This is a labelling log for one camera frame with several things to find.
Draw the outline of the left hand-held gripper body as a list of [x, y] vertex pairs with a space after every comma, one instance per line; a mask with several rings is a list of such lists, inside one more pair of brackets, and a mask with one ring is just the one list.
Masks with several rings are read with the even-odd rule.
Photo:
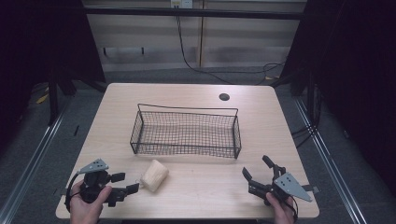
[[[111, 182], [112, 175], [107, 169], [108, 165], [102, 159], [97, 159], [78, 171], [79, 174], [84, 174], [79, 194], [85, 203], [93, 203], [106, 184]], [[126, 196], [126, 188], [113, 188], [105, 203], [109, 207], [115, 207], [116, 203], [123, 202]]]

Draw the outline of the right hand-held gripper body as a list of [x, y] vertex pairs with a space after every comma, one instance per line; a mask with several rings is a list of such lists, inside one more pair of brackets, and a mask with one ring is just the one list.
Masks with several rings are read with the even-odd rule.
[[266, 199], [268, 192], [272, 193], [280, 203], [285, 202], [289, 197], [297, 197], [311, 203], [312, 198], [303, 188], [303, 186], [294, 178], [294, 176], [286, 171], [285, 167], [276, 164], [273, 170], [274, 176], [271, 184], [264, 185], [258, 181], [252, 180], [248, 183], [248, 192], [261, 199], [265, 205], [270, 203]]

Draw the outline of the black wire mesh basket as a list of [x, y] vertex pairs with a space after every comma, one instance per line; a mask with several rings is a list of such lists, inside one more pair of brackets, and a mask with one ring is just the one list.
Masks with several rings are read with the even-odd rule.
[[242, 149], [238, 110], [139, 104], [130, 145], [135, 154], [236, 159]]

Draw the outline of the person's right hand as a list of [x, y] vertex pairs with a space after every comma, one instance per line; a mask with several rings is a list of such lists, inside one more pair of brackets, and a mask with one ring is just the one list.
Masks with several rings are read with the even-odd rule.
[[270, 192], [266, 194], [266, 199], [274, 209], [274, 223], [275, 224], [294, 224], [293, 217], [293, 199], [289, 197], [284, 203], [279, 200]]

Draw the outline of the person's left hand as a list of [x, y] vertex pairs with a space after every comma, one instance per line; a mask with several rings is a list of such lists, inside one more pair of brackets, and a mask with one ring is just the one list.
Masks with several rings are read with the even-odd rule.
[[112, 188], [106, 186], [93, 203], [85, 203], [79, 194], [80, 185], [81, 182], [78, 182], [72, 188], [70, 224], [97, 224], [103, 210], [103, 204], [110, 195]]

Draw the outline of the black metal stand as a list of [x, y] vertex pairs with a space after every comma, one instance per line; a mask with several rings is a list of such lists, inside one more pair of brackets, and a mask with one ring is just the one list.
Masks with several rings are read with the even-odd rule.
[[59, 116], [58, 80], [54, 70], [49, 73], [49, 125], [52, 125]]
[[315, 80], [314, 74], [311, 71], [309, 73], [309, 79], [307, 84], [307, 113], [310, 121], [310, 126], [315, 126]]

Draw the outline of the yellow floor tape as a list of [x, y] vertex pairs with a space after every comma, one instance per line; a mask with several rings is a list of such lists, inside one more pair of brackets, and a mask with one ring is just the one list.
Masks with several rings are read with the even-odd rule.
[[46, 101], [46, 99], [49, 97], [49, 93], [48, 92], [44, 92], [36, 101], [36, 104], [42, 104]]

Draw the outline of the dark curtain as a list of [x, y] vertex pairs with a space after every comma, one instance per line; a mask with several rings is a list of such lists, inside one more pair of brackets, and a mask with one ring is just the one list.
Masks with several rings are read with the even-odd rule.
[[396, 0], [306, 0], [281, 73], [318, 85], [396, 198]]
[[104, 82], [82, 0], [0, 0], [0, 155], [16, 135], [33, 86]]

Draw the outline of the metal floor rail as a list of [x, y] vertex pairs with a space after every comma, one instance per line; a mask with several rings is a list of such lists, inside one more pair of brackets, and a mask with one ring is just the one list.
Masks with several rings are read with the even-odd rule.
[[41, 138], [38, 146], [35, 149], [33, 157], [27, 163], [21, 177], [19, 178], [14, 190], [11, 191], [7, 197], [4, 206], [0, 209], [0, 224], [11, 224], [15, 214], [20, 207], [21, 201], [26, 195], [33, 178], [38, 170], [40, 163], [43, 161], [50, 144], [58, 132], [60, 125], [64, 119], [64, 113], [68, 109], [70, 103], [66, 103], [60, 110], [60, 114], [46, 129], [43, 137]]
[[341, 175], [320, 132], [314, 127], [313, 123], [308, 118], [308, 111], [303, 100], [300, 97], [297, 97], [294, 99], [294, 103], [296, 104], [300, 116], [303, 119], [304, 126], [308, 130], [310, 138], [312, 139], [352, 222], [354, 224], [368, 224], [363, 212], [361, 211], [361, 207], [352, 194], [350, 188], [347, 186], [347, 183]]

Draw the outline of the black horizontal frame bar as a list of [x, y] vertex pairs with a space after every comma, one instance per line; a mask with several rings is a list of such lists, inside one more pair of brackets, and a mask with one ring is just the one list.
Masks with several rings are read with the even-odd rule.
[[240, 19], [268, 19], [294, 20], [305, 19], [304, 13], [272, 12], [272, 11], [242, 11], [219, 9], [190, 9], [190, 8], [146, 8], [146, 7], [84, 7], [86, 14], [104, 15], [142, 15], [142, 16], [180, 16], [204, 18], [240, 18]]

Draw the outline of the white wall outlet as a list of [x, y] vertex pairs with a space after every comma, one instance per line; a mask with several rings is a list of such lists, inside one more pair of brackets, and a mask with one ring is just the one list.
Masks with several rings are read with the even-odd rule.
[[193, 0], [170, 0], [171, 8], [193, 8]]

